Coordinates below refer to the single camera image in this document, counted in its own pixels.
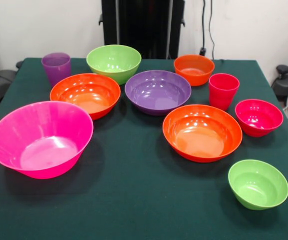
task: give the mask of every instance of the large bowl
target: large bowl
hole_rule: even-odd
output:
[[[288,196],[286,178],[263,161],[238,161],[230,168],[228,181],[237,200],[251,210],[273,208],[282,204]]]
[[[199,163],[226,157],[242,141],[237,121],[208,105],[185,105],[173,110],[164,120],[163,133],[182,157]]]
[[[174,61],[175,72],[183,76],[191,86],[207,83],[215,65],[212,60],[195,54],[183,55]]]
[[[0,120],[0,164],[32,178],[54,178],[75,165],[92,134],[92,119],[76,105],[26,105]]]
[[[92,50],[86,58],[90,69],[97,74],[114,79],[119,85],[124,84],[135,74],[142,57],[129,46],[105,45]]]
[[[267,135],[283,123],[283,114],[278,107],[259,99],[240,101],[235,114],[242,130],[252,137]]]
[[[65,78],[50,92],[50,100],[76,104],[88,112],[93,120],[109,113],[119,97],[119,85],[110,77],[95,73]]]
[[[125,85],[125,94],[142,112],[163,116],[189,99],[191,86],[173,72],[150,70],[131,77]]]

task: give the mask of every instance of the bowl rim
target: bowl rim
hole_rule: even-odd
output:
[[[237,114],[237,107],[238,107],[240,104],[242,104],[242,103],[244,103],[244,102],[249,102],[249,101],[266,103],[266,104],[268,104],[269,106],[277,109],[278,112],[280,113],[279,115],[281,116],[281,118],[280,118],[280,119],[281,119],[281,120],[280,120],[280,123],[277,124],[277,125],[274,126],[274,127],[267,127],[267,128],[259,128],[259,127],[257,127],[257,126],[250,126],[249,124],[247,124],[245,121],[243,121],[243,120],[239,117],[239,114]],[[282,125],[283,121],[284,121],[283,113],[281,112],[281,110],[280,110],[278,107],[276,107],[274,104],[272,104],[272,103],[270,103],[270,102],[267,102],[267,101],[264,101],[264,100],[261,100],[261,99],[256,99],[256,98],[244,99],[244,100],[238,102],[238,103],[236,104],[236,106],[235,106],[235,115],[236,115],[236,117],[238,118],[238,120],[241,121],[243,124],[246,124],[247,126],[249,126],[249,127],[251,127],[251,128],[254,128],[254,129],[257,129],[257,130],[261,130],[261,131],[275,130],[275,129],[277,129],[278,127],[280,127],[280,126]]]
[[[65,62],[65,63],[63,63],[63,64],[61,64],[61,65],[56,65],[56,66],[51,66],[51,65],[45,64],[45,63],[44,63],[45,58],[47,58],[48,56],[53,55],[53,54],[63,54],[63,55],[66,55],[66,57],[68,57],[68,60],[67,60],[67,62]],[[70,61],[71,61],[71,57],[70,57],[67,53],[62,52],[62,51],[56,51],[56,52],[51,52],[51,53],[43,56],[43,57],[42,57],[42,60],[41,60],[41,63],[42,63],[43,66],[46,66],[46,67],[48,67],[48,68],[59,68],[59,67],[62,67],[63,65],[66,65],[66,64],[69,63]]]
[[[116,47],[116,46],[122,47],[122,48],[129,48],[129,49],[134,50],[134,51],[138,54],[138,56],[139,56],[139,61],[138,61],[133,67],[131,67],[131,68],[127,69],[127,70],[124,70],[124,71],[119,71],[119,72],[102,71],[102,70],[97,69],[97,68],[95,68],[95,67],[93,67],[93,66],[91,66],[91,65],[89,64],[88,57],[90,56],[90,54],[91,54],[92,52],[94,52],[94,51],[96,51],[96,50],[98,50],[98,49],[101,49],[101,48]],[[86,63],[87,63],[87,65],[88,65],[90,68],[92,68],[92,69],[94,69],[95,71],[98,71],[98,72],[100,72],[100,73],[108,73],[108,74],[112,74],[112,75],[117,75],[117,74],[120,74],[120,73],[125,73],[125,72],[128,72],[128,71],[131,71],[131,70],[137,68],[137,67],[139,66],[139,64],[140,64],[141,61],[142,61],[142,56],[141,56],[140,52],[138,52],[136,49],[134,49],[134,48],[131,47],[131,46],[121,45],[121,44],[109,44],[109,45],[99,46],[99,47],[94,48],[93,50],[91,50],[91,51],[87,54],[87,56],[86,56]]]
[[[178,111],[178,110],[181,109],[181,108],[187,108],[187,107],[191,107],[191,106],[195,106],[195,107],[203,106],[203,107],[207,107],[207,108],[210,108],[210,109],[215,109],[215,110],[218,110],[218,111],[224,113],[224,114],[227,115],[228,117],[230,117],[230,118],[236,123],[236,126],[238,126],[239,133],[240,133],[240,140],[238,141],[238,144],[236,145],[236,147],[234,147],[234,148],[233,148],[232,150],[230,150],[229,152],[227,152],[227,153],[225,153],[225,154],[221,154],[221,155],[216,156],[216,157],[213,157],[213,156],[212,156],[212,157],[205,157],[205,156],[200,157],[200,156],[190,155],[190,154],[182,151],[181,149],[179,149],[177,146],[175,146],[175,145],[166,137],[166,135],[165,135],[165,124],[166,124],[166,121],[167,121],[169,115],[170,115],[172,112]],[[232,152],[234,152],[234,151],[239,147],[239,145],[241,144],[242,139],[243,139],[242,129],[240,128],[240,125],[238,124],[238,122],[236,121],[236,119],[233,118],[233,116],[231,116],[230,114],[228,114],[227,112],[225,112],[225,111],[223,111],[223,110],[221,110],[221,109],[219,109],[219,108],[216,108],[216,107],[214,107],[214,106],[205,105],[205,104],[189,104],[189,105],[180,106],[180,107],[174,109],[173,111],[171,111],[171,112],[165,117],[165,119],[164,119],[164,121],[163,121],[163,125],[162,125],[162,130],[163,130],[163,135],[164,135],[164,137],[166,138],[167,142],[168,142],[174,149],[176,149],[176,150],[178,150],[178,151],[180,151],[180,152],[182,152],[182,153],[184,153],[184,154],[186,154],[186,155],[189,155],[189,156],[192,156],[192,157],[201,158],[201,159],[224,158],[224,157],[230,155]]]
[[[212,70],[211,70],[211,71],[208,71],[208,72],[206,72],[206,73],[203,73],[203,74],[198,74],[198,75],[182,72],[182,70],[180,70],[180,69],[176,66],[176,63],[179,61],[179,59],[181,59],[181,58],[183,58],[183,57],[188,57],[188,56],[192,56],[192,57],[198,56],[199,58],[202,58],[202,59],[205,59],[205,60],[207,60],[207,61],[210,61],[211,64],[212,64]],[[214,71],[214,69],[215,69],[215,63],[214,63],[211,59],[209,59],[208,57],[205,57],[205,56],[202,56],[202,55],[198,55],[198,54],[185,54],[185,55],[182,55],[182,56],[177,57],[177,58],[174,60],[174,68],[175,68],[175,70],[179,71],[181,74],[185,74],[185,75],[188,75],[188,76],[206,76],[206,75],[211,74],[211,73]]]
[[[72,78],[72,77],[75,77],[75,76],[80,76],[80,75],[88,75],[88,76],[93,76],[93,75],[96,75],[96,76],[100,76],[101,78],[106,78],[106,79],[109,79],[109,81],[111,81],[113,84],[115,84],[116,86],[118,86],[118,96],[117,98],[114,100],[114,102],[112,104],[110,104],[109,106],[107,106],[105,109],[103,110],[100,110],[100,111],[97,111],[97,112],[92,112],[92,113],[88,113],[88,114],[97,114],[97,113],[101,113],[111,107],[113,107],[119,100],[120,98],[120,95],[121,95],[121,90],[120,90],[120,86],[119,84],[113,80],[111,77],[108,77],[108,76],[105,76],[105,75],[101,75],[101,74],[97,74],[97,73],[80,73],[80,74],[75,74],[75,75],[71,75],[67,78],[64,78],[62,80],[60,80],[58,83],[56,83],[56,85],[53,86],[53,88],[51,89],[50,93],[49,93],[49,99],[50,101],[58,101],[58,102],[64,102],[64,103],[68,103],[67,101],[60,101],[60,100],[53,100],[52,99],[52,92],[53,90],[57,87],[57,85],[59,85],[59,83],[63,82],[63,81],[67,81],[68,79]]]
[[[7,115],[5,115],[2,119],[0,119],[0,124],[3,123],[3,121],[5,121],[5,119],[7,117],[9,117],[10,115],[12,115],[13,113],[15,112],[18,112],[24,108],[28,108],[28,107],[31,107],[33,105],[40,105],[40,104],[62,104],[62,105],[70,105],[70,106],[73,106],[75,108],[78,108],[79,110],[83,111],[89,118],[90,120],[90,124],[92,126],[92,129],[91,129],[91,132],[89,134],[89,138],[88,140],[86,141],[86,143],[84,144],[84,146],[75,154],[75,156],[81,154],[84,149],[86,148],[86,146],[89,144],[92,136],[93,136],[93,133],[94,133],[94,123],[93,123],[93,120],[92,118],[90,117],[90,115],[85,111],[83,110],[81,107],[77,106],[77,105],[74,105],[72,103],[69,103],[69,102],[65,102],[65,101],[38,101],[38,102],[33,102],[33,103],[30,103],[30,104],[27,104],[27,105],[24,105],[24,106],[21,106],[13,111],[11,111],[10,113],[8,113]],[[4,162],[0,161],[0,164],[7,167],[7,168],[10,168],[10,169],[13,169],[13,170],[17,170],[17,171],[26,171],[26,172],[35,172],[35,171],[41,171],[41,170],[47,170],[47,169],[51,169],[51,168],[55,168],[55,167],[58,167],[62,164],[65,164],[66,162],[68,162],[70,159],[66,160],[65,162],[62,162],[61,164],[58,164],[58,165],[55,165],[55,166],[51,166],[51,167],[44,167],[44,168],[38,168],[38,169],[24,169],[24,168],[19,168],[19,167],[13,167],[9,164],[5,164]]]
[[[242,164],[244,162],[258,162],[258,163],[261,163],[261,164],[264,164],[264,165],[267,165],[269,166],[270,168],[276,170],[276,172],[282,177],[282,179],[284,180],[284,182],[286,183],[286,189],[287,189],[287,193],[285,195],[285,197],[278,203],[276,204],[272,204],[272,205],[259,205],[259,204],[254,204],[248,200],[246,200],[245,198],[241,197],[234,189],[233,185],[232,185],[232,182],[231,182],[231,179],[230,179],[230,174],[231,174],[231,171],[232,169],[238,165],[238,164]],[[229,168],[229,171],[228,171],[228,174],[227,174],[227,178],[228,178],[228,183],[229,183],[229,186],[230,188],[232,189],[232,191],[241,199],[243,199],[245,202],[247,202],[248,204],[250,205],[253,205],[255,207],[259,207],[259,208],[266,208],[266,209],[269,209],[269,208],[273,208],[273,207],[276,207],[278,205],[281,205],[288,197],[288,182],[287,182],[287,179],[285,178],[285,176],[281,173],[280,170],[278,170],[276,167],[274,167],[273,165],[267,163],[267,162],[264,162],[264,161],[261,161],[261,160],[256,160],[256,159],[243,159],[243,160],[240,160],[240,161],[237,161],[236,163],[234,163],[230,168]]]
[[[170,108],[163,108],[163,109],[148,108],[148,107],[146,107],[146,106],[142,106],[142,105],[134,102],[134,101],[130,98],[130,96],[129,96],[130,92],[127,91],[127,85],[130,84],[130,82],[132,81],[132,79],[133,79],[135,76],[140,75],[140,74],[143,74],[143,73],[147,73],[147,72],[162,72],[162,73],[168,73],[168,74],[171,73],[173,76],[179,77],[182,81],[185,82],[185,84],[187,84],[187,86],[189,86],[189,94],[188,94],[188,96],[187,96],[180,104],[178,104],[177,106],[170,107]],[[129,78],[129,80],[128,80],[128,81],[126,82],[126,84],[125,84],[125,88],[124,88],[124,89],[125,89],[125,95],[126,95],[126,97],[130,100],[131,103],[133,103],[133,104],[136,105],[136,106],[139,106],[140,108],[143,108],[143,109],[146,109],[146,110],[149,110],[149,111],[156,111],[156,112],[170,111],[170,110],[173,110],[174,108],[178,108],[178,107],[182,106],[183,104],[185,104],[185,103],[189,100],[189,98],[190,98],[190,96],[191,96],[191,94],[192,94],[192,87],[191,87],[191,85],[189,84],[189,82],[188,82],[184,77],[182,77],[181,75],[178,75],[178,74],[176,74],[176,73],[174,73],[174,72],[166,71],[166,70],[147,70],[147,71],[141,71],[141,72],[133,75],[131,78]]]

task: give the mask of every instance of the pink bowl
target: pink bowl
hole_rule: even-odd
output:
[[[259,100],[240,101],[235,108],[242,130],[252,137],[262,137],[283,123],[282,112],[273,104]]]
[[[35,179],[71,169],[93,134],[93,121],[63,101],[23,106],[0,120],[0,164]]]

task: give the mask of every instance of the table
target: table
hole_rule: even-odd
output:
[[[214,73],[229,73],[242,99],[279,105],[256,61],[215,60]],[[138,71],[174,71],[172,60],[142,60]],[[90,72],[72,59],[72,73]],[[93,138],[78,163],[54,179],[37,180],[0,165],[0,239],[8,240],[288,240],[288,199],[250,211],[231,192],[227,173],[236,161],[258,159],[288,180],[288,122],[262,138],[243,135],[240,147],[214,163],[190,162],[168,145],[163,117],[145,115],[124,93],[95,121]],[[49,99],[51,87],[39,58],[24,61],[0,105],[0,119],[26,104]],[[193,87],[188,104],[208,104],[207,85]]]

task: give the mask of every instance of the white wall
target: white wall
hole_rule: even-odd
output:
[[[211,57],[208,34],[210,0],[206,0],[206,56]],[[180,54],[199,53],[202,46],[202,0],[187,0]],[[257,60],[267,80],[277,76],[278,64],[288,65],[288,0],[213,0],[211,33],[215,59]]]
[[[206,55],[209,0],[206,0]],[[269,82],[288,65],[288,0],[213,0],[216,59],[257,60]],[[202,0],[186,0],[179,54],[199,53]],[[63,51],[85,57],[104,44],[101,0],[0,0],[0,70],[25,57]]]
[[[0,0],[0,70],[26,57],[85,58],[104,44],[101,0]]]

